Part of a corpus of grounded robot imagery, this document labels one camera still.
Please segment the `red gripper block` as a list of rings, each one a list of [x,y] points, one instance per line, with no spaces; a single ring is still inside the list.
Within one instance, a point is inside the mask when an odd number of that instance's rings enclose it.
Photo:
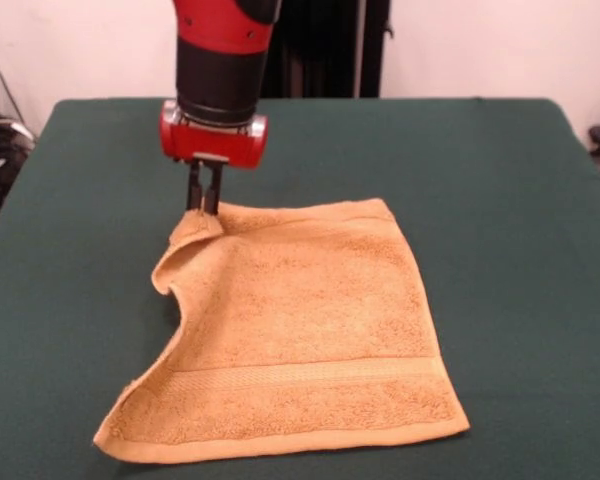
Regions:
[[[216,128],[195,123],[184,115],[175,100],[166,100],[160,117],[160,139],[166,156],[191,163],[206,162],[211,173],[204,197],[204,211],[216,216],[220,203],[224,164],[242,169],[259,166],[268,139],[268,119],[255,115],[237,128]],[[201,208],[200,162],[189,166],[187,209]]]

